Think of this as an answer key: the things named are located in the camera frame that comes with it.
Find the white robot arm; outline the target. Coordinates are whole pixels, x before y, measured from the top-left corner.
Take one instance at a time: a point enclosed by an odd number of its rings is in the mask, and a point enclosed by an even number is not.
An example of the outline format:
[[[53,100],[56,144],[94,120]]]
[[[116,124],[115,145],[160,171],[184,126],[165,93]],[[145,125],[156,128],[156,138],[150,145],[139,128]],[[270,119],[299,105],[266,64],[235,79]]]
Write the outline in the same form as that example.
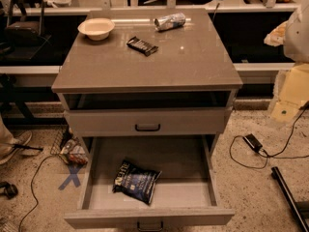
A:
[[[309,62],[309,0],[303,0],[287,21],[284,54],[295,62]]]

